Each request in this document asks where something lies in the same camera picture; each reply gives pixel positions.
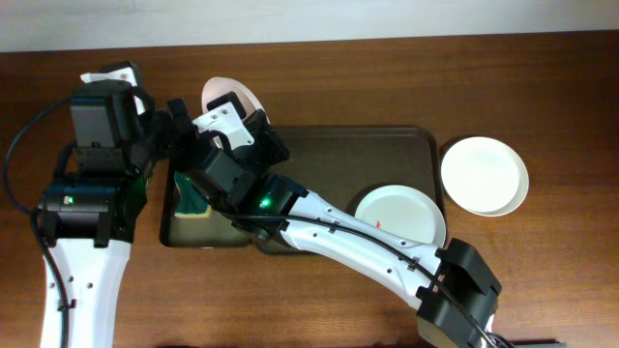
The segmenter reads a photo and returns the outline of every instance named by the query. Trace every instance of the brown table surface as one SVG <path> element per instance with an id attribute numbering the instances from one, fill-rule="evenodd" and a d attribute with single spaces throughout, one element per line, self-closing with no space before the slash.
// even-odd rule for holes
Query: brown table surface
<path id="1" fill-rule="evenodd" d="M 136 62 L 159 106 L 199 110 L 212 76 L 243 81 L 277 126 L 419 125 L 511 145 L 529 170 L 524 204 L 478 217 L 446 199 L 452 237 L 503 284 L 494 328 L 572 347 L 619 341 L 619 32 L 338 43 L 152 47 L 0 54 L 0 152 L 79 75 Z M 11 178 L 32 206 L 73 138 L 67 109 L 15 152 Z M 149 188 L 116 312 L 115 347 L 353 347 L 414 342 L 415 311 L 322 257 L 159 242 L 166 163 Z M 44 264 L 27 219 L 0 202 L 0 345 L 38 345 Z"/>

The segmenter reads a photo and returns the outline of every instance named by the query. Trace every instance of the wall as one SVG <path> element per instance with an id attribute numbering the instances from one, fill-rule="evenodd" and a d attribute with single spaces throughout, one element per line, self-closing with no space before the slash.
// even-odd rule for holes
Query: wall
<path id="1" fill-rule="evenodd" d="M 619 29 L 617 0 L 3 0 L 0 51 Z"/>

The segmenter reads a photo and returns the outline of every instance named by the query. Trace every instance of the green light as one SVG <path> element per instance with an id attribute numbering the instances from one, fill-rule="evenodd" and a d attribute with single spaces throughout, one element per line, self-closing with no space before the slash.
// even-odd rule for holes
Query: green light
<path id="1" fill-rule="evenodd" d="M 268 208 L 271 205 L 271 198 L 263 198 L 260 201 L 260 208 Z"/>

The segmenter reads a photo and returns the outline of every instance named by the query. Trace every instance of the white plate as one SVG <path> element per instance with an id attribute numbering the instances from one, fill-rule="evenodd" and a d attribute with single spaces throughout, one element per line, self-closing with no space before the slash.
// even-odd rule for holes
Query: white plate
<path id="1" fill-rule="evenodd" d="M 512 212 L 529 190 L 520 156 L 504 143 L 480 136 L 460 140 L 447 151 L 441 178 L 454 202 L 486 217 Z"/>
<path id="2" fill-rule="evenodd" d="M 402 238 L 442 247 L 447 230 L 441 211 L 422 192 L 400 185 L 377 188 L 359 203 L 355 218 Z"/>

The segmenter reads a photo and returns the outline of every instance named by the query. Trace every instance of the green sponge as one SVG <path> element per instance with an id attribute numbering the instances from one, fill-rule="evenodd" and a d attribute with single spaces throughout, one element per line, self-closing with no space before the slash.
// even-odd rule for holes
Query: green sponge
<path id="1" fill-rule="evenodd" d="M 174 212 L 177 218 L 208 218 L 211 215 L 211 207 L 195 188 L 189 178 L 174 172 L 174 184 L 181 196 L 178 207 Z"/>

